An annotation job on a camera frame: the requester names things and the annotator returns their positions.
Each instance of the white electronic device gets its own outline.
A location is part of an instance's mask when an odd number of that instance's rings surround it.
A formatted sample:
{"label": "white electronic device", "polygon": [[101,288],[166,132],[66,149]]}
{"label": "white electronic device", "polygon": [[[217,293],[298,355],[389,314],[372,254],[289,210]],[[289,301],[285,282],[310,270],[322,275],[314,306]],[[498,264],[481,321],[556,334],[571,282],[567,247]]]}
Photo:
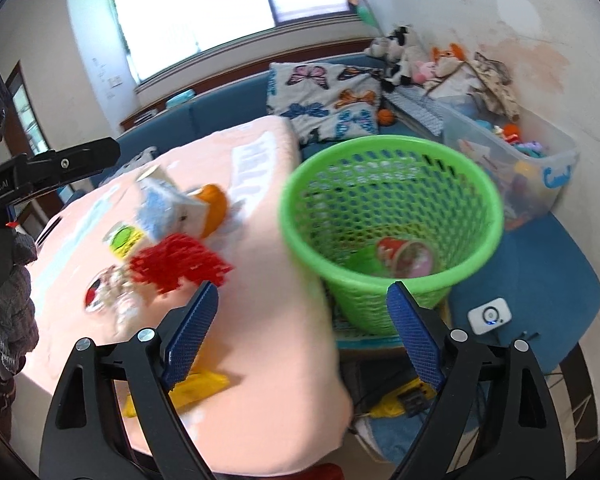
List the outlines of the white electronic device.
{"label": "white electronic device", "polygon": [[470,310],[467,317],[475,335],[481,335],[508,323],[512,316],[507,302],[496,298]]}

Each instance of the glove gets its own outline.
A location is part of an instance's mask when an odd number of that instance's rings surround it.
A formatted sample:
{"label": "glove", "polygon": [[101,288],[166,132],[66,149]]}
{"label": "glove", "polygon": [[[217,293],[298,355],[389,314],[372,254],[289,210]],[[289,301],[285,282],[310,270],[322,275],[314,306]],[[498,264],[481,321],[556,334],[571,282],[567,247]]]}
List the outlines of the glove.
{"label": "glove", "polygon": [[13,269],[0,287],[0,354],[12,374],[21,369],[21,357],[38,344],[35,306],[31,301],[31,278],[24,267],[38,259],[29,235],[16,233],[12,246]]}

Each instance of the bin of toys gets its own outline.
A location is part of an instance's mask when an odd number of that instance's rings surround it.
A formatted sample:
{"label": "bin of toys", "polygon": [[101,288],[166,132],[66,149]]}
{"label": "bin of toys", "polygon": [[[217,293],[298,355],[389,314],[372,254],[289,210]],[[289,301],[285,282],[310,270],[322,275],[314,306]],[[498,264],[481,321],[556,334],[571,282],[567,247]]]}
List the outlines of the bin of toys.
{"label": "bin of toys", "polygon": [[506,124],[471,96],[439,101],[445,104],[444,143],[494,181],[504,202],[505,229],[547,214],[576,167],[574,140],[524,108],[517,124]]}
{"label": "bin of toys", "polygon": [[402,280],[433,308],[491,257],[504,218],[495,186],[461,153],[414,137],[369,136],[301,164],[286,183],[280,222],[347,319],[393,335],[389,285]]}

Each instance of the transparent plastic storage bin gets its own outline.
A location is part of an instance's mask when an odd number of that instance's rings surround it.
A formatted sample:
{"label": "transparent plastic storage bin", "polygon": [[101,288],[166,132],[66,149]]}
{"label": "transparent plastic storage bin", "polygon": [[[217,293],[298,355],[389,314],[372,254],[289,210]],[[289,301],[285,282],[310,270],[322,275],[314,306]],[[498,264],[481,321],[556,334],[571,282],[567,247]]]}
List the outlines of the transparent plastic storage bin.
{"label": "transparent plastic storage bin", "polygon": [[494,181],[504,202],[505,229],[513,230],[547,214],[571,179],[578,149],[571,137],[521,108],[520,138],[544,146],[545,158],[520,153],[475,120],[503,126],[506,118],[481,109],[471,96],[440,99],[444,107],[444,143],[479,164]]}

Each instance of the pillow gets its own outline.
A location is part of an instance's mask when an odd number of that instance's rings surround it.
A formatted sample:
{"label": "pillow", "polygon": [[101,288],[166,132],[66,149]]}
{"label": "pillow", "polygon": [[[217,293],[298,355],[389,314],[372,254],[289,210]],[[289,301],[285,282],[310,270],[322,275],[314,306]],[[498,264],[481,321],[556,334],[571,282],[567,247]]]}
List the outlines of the pillow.
{"label": "pillow", "polygon": [[155,146],[150,146],[147,149],[142,150],[142,152],[138,153],[128,163],[120,166],[114,174],[109,175],[101,183],[99,183],[98,187],[102,187],[105,184],[108,184],[117,176],[120,176],[122,174],[128,173],[129,171],[133,171],[133,170],[136,170],[137,168],[140,168],[141,166],[144,166],[148,162],[151,162],[152,160],[154,160],[159,155],[160,155],[160,152],[158,151],[158,148],[156,148]]}
{"label": "pillow", "polygon": [[267,110],[291,119],[300,145],[377,134],[381,74],[331,63],[271,63]]}

